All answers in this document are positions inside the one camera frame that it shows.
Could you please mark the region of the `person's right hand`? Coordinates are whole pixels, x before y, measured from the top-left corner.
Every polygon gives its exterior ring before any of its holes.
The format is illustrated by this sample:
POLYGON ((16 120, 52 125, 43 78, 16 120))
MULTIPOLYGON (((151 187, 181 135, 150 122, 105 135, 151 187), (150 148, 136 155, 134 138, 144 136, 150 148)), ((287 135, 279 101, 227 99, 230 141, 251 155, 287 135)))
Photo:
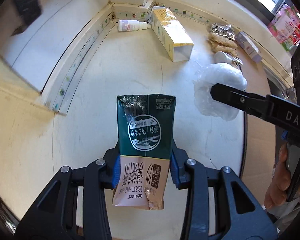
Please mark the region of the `person's right hand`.
POLYGON ((286 202, 286 190, 291 181, 290 172, 286 169, 287 155, 287 143, 285 143, 280 148, 279 161, 264 198, 264 206, 267 210, 275 206, 281 206, 286 202))

